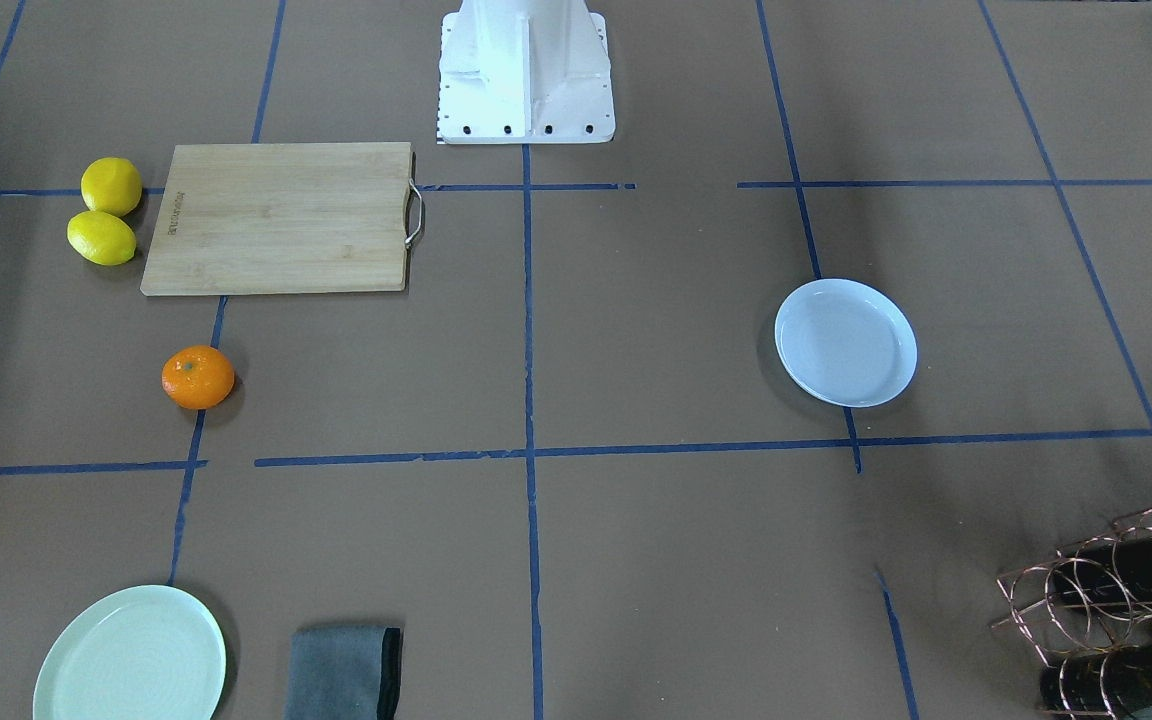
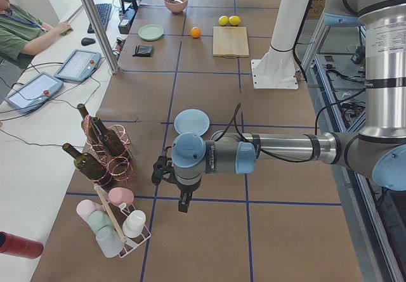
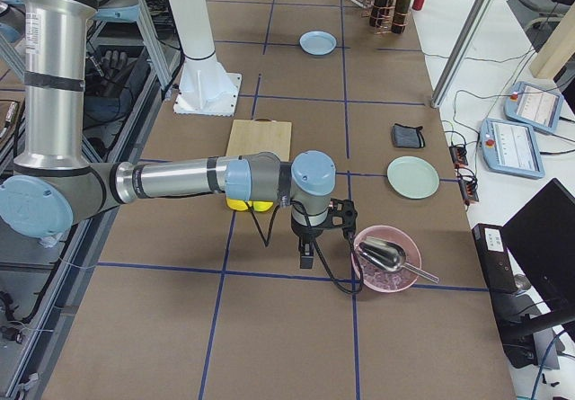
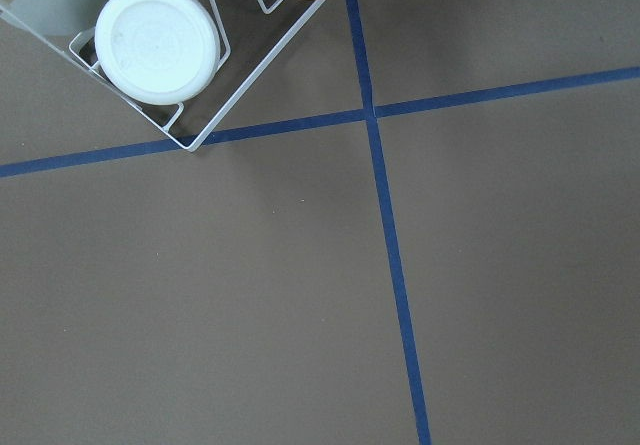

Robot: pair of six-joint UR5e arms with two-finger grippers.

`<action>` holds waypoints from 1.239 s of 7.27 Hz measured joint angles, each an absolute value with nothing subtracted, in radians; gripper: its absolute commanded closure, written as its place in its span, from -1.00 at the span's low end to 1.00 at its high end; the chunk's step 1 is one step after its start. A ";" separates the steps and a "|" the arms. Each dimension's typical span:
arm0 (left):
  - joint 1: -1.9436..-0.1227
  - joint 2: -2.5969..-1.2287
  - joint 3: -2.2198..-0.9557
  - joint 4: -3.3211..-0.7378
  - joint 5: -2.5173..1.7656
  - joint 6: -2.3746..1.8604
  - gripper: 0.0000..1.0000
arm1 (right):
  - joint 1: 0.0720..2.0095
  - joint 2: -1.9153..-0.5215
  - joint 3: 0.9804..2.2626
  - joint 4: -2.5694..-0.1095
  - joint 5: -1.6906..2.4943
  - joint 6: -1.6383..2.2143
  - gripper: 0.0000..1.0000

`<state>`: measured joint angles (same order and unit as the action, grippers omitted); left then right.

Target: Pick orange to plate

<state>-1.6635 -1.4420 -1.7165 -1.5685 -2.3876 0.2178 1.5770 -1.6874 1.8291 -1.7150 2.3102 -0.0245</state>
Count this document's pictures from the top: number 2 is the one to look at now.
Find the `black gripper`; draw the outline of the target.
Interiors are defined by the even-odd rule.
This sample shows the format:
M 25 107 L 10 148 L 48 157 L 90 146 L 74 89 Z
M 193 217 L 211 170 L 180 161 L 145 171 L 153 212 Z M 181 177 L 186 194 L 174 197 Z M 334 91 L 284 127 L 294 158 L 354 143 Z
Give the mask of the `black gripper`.
M 193 192 L 200 187 L 201 182 L 192 185 L 177 184 L 180 189 L 180 198 L 178 201 L 178 211 L 188 212 L 190 200 L 192 199 Z

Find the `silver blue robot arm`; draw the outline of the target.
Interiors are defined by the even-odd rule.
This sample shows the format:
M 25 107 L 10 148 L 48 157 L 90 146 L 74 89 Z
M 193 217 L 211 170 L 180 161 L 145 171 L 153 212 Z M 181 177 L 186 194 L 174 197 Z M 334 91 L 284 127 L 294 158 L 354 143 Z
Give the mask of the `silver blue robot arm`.
M 204 174 L 248 174 L 261 155 L 336 164 L 384 188 L 405 189 L 405 0 L 326 0 L 325 20 L 366 29 L 365 125 L 358 133 L 299 136 L 222 132 L 210 141 L 181 134 L 172 145 L 170 177 L 181 191 L 180 212 Z

